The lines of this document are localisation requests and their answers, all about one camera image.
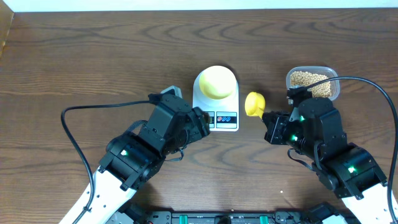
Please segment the yellow measuring scoop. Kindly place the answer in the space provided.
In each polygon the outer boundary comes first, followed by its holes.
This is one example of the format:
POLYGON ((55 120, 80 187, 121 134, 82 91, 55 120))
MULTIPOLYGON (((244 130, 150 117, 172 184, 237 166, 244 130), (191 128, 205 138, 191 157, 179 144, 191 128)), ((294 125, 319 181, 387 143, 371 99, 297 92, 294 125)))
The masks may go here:
POLYGON ((244 104, 244 109, 247 116, 255 116, 262 118, 266 107, 265 98, 255 91, 250 92, 244 104))

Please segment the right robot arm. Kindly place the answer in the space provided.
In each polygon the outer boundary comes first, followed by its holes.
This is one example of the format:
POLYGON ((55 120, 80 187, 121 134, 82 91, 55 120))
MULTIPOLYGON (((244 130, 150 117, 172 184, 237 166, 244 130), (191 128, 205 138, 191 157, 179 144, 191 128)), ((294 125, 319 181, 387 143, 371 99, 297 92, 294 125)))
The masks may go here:
POLYGON ((387 191, 387 177, 364 148, 349 143, 339 111, 328 98, 309 98, 293 112, 265 112, 265 140, 289 145, 309 157, 319 181, 331 190, 361 223, 392 223, 397 202, 387 191))

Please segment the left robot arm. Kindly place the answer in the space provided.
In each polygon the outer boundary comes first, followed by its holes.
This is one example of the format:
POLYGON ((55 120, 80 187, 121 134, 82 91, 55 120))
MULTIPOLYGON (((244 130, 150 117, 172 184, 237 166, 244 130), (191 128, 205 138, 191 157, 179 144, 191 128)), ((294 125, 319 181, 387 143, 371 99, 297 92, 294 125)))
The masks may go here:
POLYGON ((211 116, 191 107, 183 98, 167 93, 150 94, 155 106, 148 120, 139 120, 112 139, 106 154, 92 171, 65 122, 62 126, 88 173, 87 188, 62 219, 62 223, 105 223, 153 177, 169 154, 183 154, 188 144, 210 134, 211 116))

